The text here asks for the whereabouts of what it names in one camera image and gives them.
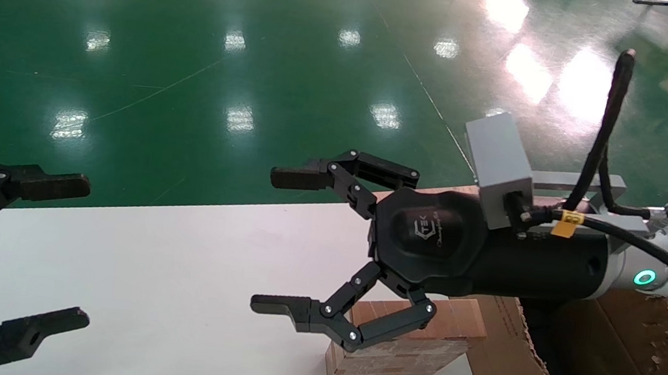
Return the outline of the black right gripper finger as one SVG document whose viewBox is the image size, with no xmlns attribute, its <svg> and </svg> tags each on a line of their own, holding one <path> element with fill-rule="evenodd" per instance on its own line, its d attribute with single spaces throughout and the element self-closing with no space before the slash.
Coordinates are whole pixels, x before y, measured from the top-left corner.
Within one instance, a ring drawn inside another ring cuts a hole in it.
<svg viewBox="0 0 668 375">
<path fill-rule="evenodd" d="M 409 300 L 410 305 L 356 326 L 345 315 L 376 282 L 389 282 L 392 289 L 399 290 L 399 295 Z M 373 347 L 413 330 L 424 329 L 437 312 L 437 307 L 424 291 L 419 287 L 408 287 L 397 274 L 377 262 L 364 265 L 325 302 L 308 296 L 255 294 L 251 297 L 250 307 L 259 314 L 286 315 L 291 318 L 296 332 L 323 333 L 347 352 Z"/>
<path fill-rule="evenodd" d="M 317 191 L 331 189 L 348 203 L 362 218 L 375 218 L 375 194 L 361 181 L 367 181 L 395 191 L 417 187 L 420 173 L 411 167 L 397 165 L 390 160 L 368 153 L 349 150 L 332 159 L 310 159 L 305 166 L 272 167 L 270 181 L 273 188 Z"/>
</svg>

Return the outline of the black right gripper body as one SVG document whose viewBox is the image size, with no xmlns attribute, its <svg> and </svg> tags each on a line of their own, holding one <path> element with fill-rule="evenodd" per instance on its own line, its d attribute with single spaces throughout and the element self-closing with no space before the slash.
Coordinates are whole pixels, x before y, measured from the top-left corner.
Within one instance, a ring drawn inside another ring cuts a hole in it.
<svg viewBox="0 0 668 375">
<path fill-rule="evenodd" d="M 369 235 L 392 291 L 543 300 L 593 298 L 604 287 L 606 238 L 488 228 L 475 194 L 401 188 L 375 205 Z"/>
</svg>

